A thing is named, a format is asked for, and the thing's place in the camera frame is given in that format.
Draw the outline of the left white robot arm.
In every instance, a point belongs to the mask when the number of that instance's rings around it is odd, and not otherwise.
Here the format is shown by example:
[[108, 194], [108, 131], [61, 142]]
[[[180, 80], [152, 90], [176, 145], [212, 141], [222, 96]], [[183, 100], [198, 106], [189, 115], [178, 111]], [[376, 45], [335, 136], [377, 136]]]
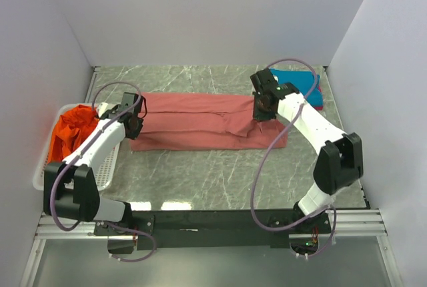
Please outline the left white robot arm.
[[61, 162], [51, 162], [44, 171], [43, 211], [65, 232], [81, 222], [108, 223], [119, 235], [133, 227], [127, 202], [101, 198], [95, 175], [114, 147], [125, 138], [135, 139], [142, 127], [140, 111], [147, 109], [140, 93], [123, 94], [121, 103], [105, 111], [90, 136]]

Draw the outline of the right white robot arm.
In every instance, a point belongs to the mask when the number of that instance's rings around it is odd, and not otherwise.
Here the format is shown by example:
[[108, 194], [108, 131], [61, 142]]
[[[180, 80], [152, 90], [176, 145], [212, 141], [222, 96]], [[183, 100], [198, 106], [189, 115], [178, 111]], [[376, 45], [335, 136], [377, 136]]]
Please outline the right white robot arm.
[[266, 121], [281, 116], [309, 141], [317, 154], [314, 183], [296, 204], [292, 223], [282, 227], [264, 225], [254, 207], [250, 208], [252, 218], [269, 232], [295, 228], [307, 233], [316, 225], [316, 216], [331, 206], [334, 197], [363, 176], [362, 140], [356, 133], [345, 133], [335, 127], [293, 84], [279, 84], [268, 68], [250, 79], [254, 87], [254, 119]]

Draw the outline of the salmon pink t-shirt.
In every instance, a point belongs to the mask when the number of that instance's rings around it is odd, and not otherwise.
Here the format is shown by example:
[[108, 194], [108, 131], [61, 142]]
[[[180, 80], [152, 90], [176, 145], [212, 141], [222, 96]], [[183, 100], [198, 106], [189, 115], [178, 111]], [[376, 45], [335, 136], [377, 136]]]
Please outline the salmon pink t-shirt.
[[148, 114], [130, 142], [135, 152], [262, 150], [285, 128], [276, 119], [254, 120], [248, 95], [147, 93], [145, 98]]

